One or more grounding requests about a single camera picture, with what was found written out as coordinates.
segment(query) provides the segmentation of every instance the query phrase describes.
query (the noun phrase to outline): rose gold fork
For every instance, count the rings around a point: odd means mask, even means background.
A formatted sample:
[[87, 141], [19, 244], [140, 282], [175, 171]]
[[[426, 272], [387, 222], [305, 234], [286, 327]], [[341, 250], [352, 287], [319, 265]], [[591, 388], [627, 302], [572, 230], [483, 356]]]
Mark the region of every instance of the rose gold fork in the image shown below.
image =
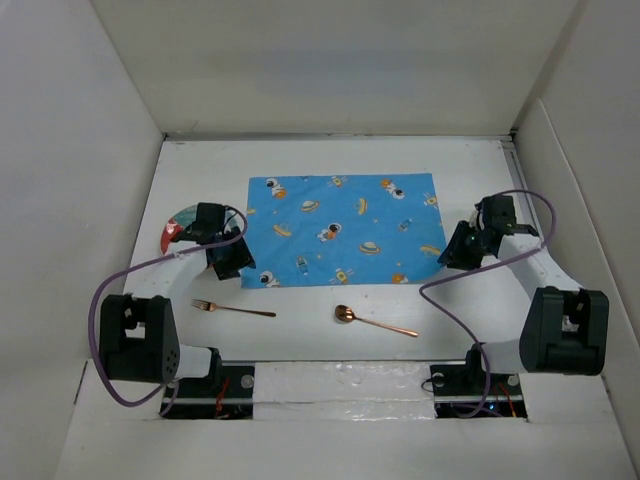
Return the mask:
[[207, 312], [213, 312], [215, 310], [231, 310], [233, 312], [243, 312], [243, 313], [251, 313], [252, 315], [262, 315], [263, 317], [275, 317], [276, 314], [274, 312], [261, 312], [259, 310], [244, 310], [242, 308], [231, 308], [231, 307], [223, 307], [222, 305], [218, 305], [217, 303], [207, 302], [206, 300], [191, 300], [191, 306], [195, 308], [199, 308], [200, 310], [205, 310]]

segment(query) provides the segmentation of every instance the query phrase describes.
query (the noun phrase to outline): spoon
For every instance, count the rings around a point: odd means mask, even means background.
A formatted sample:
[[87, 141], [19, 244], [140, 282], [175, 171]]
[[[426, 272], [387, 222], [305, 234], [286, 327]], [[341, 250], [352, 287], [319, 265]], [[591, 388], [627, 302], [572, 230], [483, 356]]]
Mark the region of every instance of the spoon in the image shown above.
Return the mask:
[[369, 325], [375, 325], [376, 327], [386, 328], [387, 330], [391, 330], [393, 332], [402, 333], [404, 335], [409, 335], [410, 337], [416, 338], [418, 336], [418, 332], [414, 330], [408, 330], [406, 328], [393, 327], [391, 325], [386, 325], [384, 323], [374, 322], [372, 320], [365, 320], [364, 318], [356, 317], [356, 314], [353, 313], [346, 305], [338, 305], [336, 307], [336, 318], [344, 323], [351, 323], [354, 320], [360, 320], [361, 322], [368, 323]]

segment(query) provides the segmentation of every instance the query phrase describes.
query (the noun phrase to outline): white table surface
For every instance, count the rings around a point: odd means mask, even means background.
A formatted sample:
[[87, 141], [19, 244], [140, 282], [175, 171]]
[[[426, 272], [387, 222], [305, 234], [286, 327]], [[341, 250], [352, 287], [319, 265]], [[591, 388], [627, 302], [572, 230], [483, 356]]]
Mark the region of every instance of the white table surface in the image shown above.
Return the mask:
[[[514, 185], [499, 141], [342, 138], [167, 142], [132, 262], [160, 253], [159, 238], [166, 221], [185, 207], [208, 201], [246, 209], [250, 177], [418, 172], [433, 174], [447, 238], [482, 197]], [[130, 276], [125, 291], [139, 278]], [[443, 286], [434, 294], [460, 314], [480, 338], [494, 341], [519, 336], [529, 307], [524, 291], [507, 269]], [[273, 310], [278, 316], [264, 319], [228, 312], [212, 316], [189, 307], [191, 298]], [[174, 305], [181, 343], [215, 346], [225, 361], [453, 359], [463, 357], [471, 345], [458, 326], [419, 297], [416, 285], [250, 290], [241, 289], [239, 280], [218, 282], [209, 271], [193, 283], [182, 300]], [[333, 319], [337, 304], [349, 305], [365, 318], [417, 330], [420, 337], [412, 339], [359, 323], [340, 325]]]
[[[519, 180], [509, 167], [500, 142], [483, 139], [166, 142], [132, 262], [158, 254], [166, 220], [186, 206], [245, 208], [252, 176], [431, 172], [449, 237], [475, 202], [513, 188]], [[218, 347], [227, 361], [433, 360], [461, 358], [471, 344], [420, 299], [415, 285], [241, 290], [238, 282], [204, 274], [185, 300], [191, 296], [278, 312], [265, 321], [212, 318], [185, 302], [175, 307], [181, 342]], [[436, 297], [487, 341], [518, 336], [528, 310], [506, 269], [440, 288]], [[337, 325], [331, 318], [337, 303], [421, 336]], [[56, 478], [635, 478], [599, 377], [527, 374], [521, 382], [528, 422], [168, 421], [156, 416], [159, 398], [137, 409], [115, 404], [90, 363]], [[128, 398], [150, 389], [116, 385]]]

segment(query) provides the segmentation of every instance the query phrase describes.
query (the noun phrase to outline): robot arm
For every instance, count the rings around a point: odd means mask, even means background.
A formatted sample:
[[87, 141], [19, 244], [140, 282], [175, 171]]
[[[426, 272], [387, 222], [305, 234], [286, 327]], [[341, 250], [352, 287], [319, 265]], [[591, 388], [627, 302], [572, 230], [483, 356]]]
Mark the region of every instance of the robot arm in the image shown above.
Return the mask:
[[[196, 220], [174, 235], [167, 253], [220, 243], [239, 233], [229, 209], [200, 203]], [[255, 268], [255, 263], [241, 239], [160, 263], [149, 269], [131, 293], [105, 298], [100, 310], [99, 352], [109, 379], [161, 384], [176, 378], [203, 378], [211, 384], [219, 381], [218, 350], [180, 344], [172, 308], [172, 301], [210, 267], [224, 280], [239, 276], [241, 268]]]
[[[438, 261], [451, 268], [473, 270], [480, 268], [485, 256], [504, 261], [539, 246], [536, 230], [517, 223], [513, 199], [496, 195], [478, 203], [469, 222], [458, 223]], [[531, 308], [519, 339], [483, 345], [491, 372], [599, 374], [607, 338], [607, 297], [600, 291], [583, 289], [546, 248], [509, 267], [531, 299]], [[480, 361], [474, 348], [469, 358]]]

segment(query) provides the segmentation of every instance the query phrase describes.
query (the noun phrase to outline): black cable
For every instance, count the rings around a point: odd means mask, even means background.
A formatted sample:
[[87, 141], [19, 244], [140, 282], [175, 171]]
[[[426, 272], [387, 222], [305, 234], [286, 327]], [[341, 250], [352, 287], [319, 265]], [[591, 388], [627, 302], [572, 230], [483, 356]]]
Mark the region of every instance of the black cable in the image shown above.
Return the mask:
[[224, 225], [222, 226], [222, 231], [223, 232], [224, 232], [224, 229], [227, 228], [227, 225], [229, 225], [229, 222], [231, 220], [233, 220], [236, 215], [238, 215], [238, 212], [233, 212], [233, 215], [231, 215], [229, 218], [227, 218], [227, 221], [224, 222]]
[[429, 390], [429, 389], [424, 388], [424, 386], [425, 386], [427, 383], [432, 382], [432, 381], [433, 381], [433, 378], [427, 378], [424, 382], [422, 382], [422, 385], [420, 385], [420, 388], [421, 388], [422, 390], [424, 390], [425, 392], [433, 393], [433, 390]]

